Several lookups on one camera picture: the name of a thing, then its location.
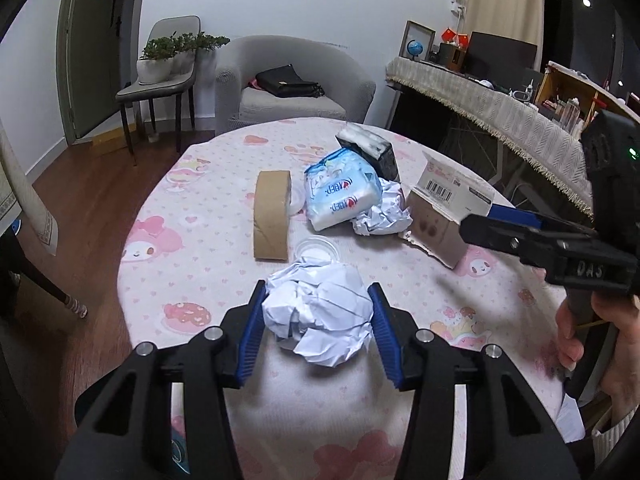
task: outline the blue tissue package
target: blue tissue package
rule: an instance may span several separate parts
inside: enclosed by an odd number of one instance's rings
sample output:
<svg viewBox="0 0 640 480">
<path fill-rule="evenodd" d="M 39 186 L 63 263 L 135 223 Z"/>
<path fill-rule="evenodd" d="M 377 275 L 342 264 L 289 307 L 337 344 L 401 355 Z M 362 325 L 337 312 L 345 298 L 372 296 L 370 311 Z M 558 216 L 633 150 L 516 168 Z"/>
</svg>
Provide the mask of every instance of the blue tissue package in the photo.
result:
<svg viewBox="0 0 640 480">
<path fill-rule="evenodd" d="M 306 169 L 305 194 L 306 217 L 321 231 L 379 204 L 382 186 L 364 158 L 341 148 Z"/>
</svg>

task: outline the gray chair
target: gray chair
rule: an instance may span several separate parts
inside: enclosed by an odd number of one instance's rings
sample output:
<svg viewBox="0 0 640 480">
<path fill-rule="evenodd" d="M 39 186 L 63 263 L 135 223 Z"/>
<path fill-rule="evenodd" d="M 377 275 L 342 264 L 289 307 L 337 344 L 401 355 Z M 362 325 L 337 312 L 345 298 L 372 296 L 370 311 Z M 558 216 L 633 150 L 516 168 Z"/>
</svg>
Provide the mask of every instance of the gray chair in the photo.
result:
<svg viewBox="0 0 640 480">
<path fill-rule="evenodd" d="M 322 85 L 320 98 L 277 98 L 247 88 L 258 72 L 292 64 L 306 81 Z M 216 122 L 228 132 L 250 124 L 295 117 L 364 122 L 376 84 L 348 54 L 333 46 L 289 36 L 246 36 L 218 51 Z"/>
<path fill-rule="evenodd" d="M 149 39 L 162 38 L 171 36 L 188 34 L 189 32 L 197 35 L 200 32 L 200 19 L 197 16 L 182 16 L 180 18 L 167 18 L 157 22 Z M 129 153 L 134 157 L 133 143 L 131 142 L 131 134 L 129 132 L 129 121 L 127 119 L 126 105 L 137 101 L 149 101 L 149 113 L 151 114 L 151 124 L 154 132 L 156 131 L 156 112 L 154 110 L 154 99 L 159 97 L 169 97 L 175 95 L 175 149 L 180 153 L 182 149 L 182 94 L 185 90 L 189 91 L 189 112 L 191 115 L 191 127 L 195 129 L 195 109 L 193 103 L 193 85 L 196 81 L 195 59 L 190 67 L 183 67 L 181 73 L 172 73 L 167 81 L 161 83 L 145 85 L 140 84 L 136 79 L 135 83 L 123 88 L 116 94 L 116 101 L 120 104 L 120 115 L 122 117 L 122 127 L 124 135 L 127 139 L 127 147 Z"/>
</svg>

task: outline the crumpled white paper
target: crumpled white paper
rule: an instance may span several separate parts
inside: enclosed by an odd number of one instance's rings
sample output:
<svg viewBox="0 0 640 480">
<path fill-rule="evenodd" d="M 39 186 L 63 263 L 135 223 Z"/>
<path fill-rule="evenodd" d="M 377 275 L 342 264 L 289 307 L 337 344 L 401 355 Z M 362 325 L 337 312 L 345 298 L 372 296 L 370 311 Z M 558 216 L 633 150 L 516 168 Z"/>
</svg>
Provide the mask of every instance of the crumpled white paper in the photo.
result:
<svg viewBox="0 0 640 480">
<path fill-rule="evenodd" d="M 264 323 L 282 348 L 335 367 L 369 347 L 373 303 L 355 267 L 303 257 L 268 277 L 267 292 Z"/>
<path fill-rule="evenodd" d="M 358 235 L 390 235 L 401 233 L 414 221 L 404 207 L 404 194 L 397 182 L 380 178 L 382 202 L 351 220 Z"/>
</svg>

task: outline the picture frame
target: picture frame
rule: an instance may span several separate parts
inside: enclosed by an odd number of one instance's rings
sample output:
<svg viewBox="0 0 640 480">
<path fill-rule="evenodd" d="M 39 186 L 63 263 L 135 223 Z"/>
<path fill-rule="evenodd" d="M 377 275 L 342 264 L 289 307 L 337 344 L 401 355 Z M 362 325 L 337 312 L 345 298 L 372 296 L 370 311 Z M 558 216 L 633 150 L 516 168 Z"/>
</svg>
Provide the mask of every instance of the picture frame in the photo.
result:
<svg viewBox="0 0 640 480">
<path fill-rule="evenodd" d="M 420 56 L 415 56 L 416 61 L 427 61 L 429 59 L 429 53 L 433 46 L 433 40 L 436 37 L 436 31 L 421 25 L 420 23 L 407 20 L 406 27 L 404 28 L 404 36 L 402 37 L 402 44 L 400 45 L 400 53 L 398 56 L 411 59 L 412 56 L 407 52 L 406 46 L 410 41 L 416 40 L 422 43 L 424 50 Z"/>
</svg>

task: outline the globe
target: globe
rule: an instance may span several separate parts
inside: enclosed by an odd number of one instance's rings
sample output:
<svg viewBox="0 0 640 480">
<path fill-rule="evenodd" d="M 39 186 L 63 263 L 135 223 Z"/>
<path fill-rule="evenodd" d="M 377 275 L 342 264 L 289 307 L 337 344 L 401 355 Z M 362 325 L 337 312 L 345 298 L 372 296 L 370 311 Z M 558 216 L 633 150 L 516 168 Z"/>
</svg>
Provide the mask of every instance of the globe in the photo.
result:
<svg viewBox="0 0 640 480">
<path fill-rule="evenodd" d="M 410 56 L 420 56 L 423 50 L 424 47 L 422 46 L 422 43 L 420 43 L 420 41 L 411 40 L 409 43 L 407 43 L 406 51 Z"/>
</svg>

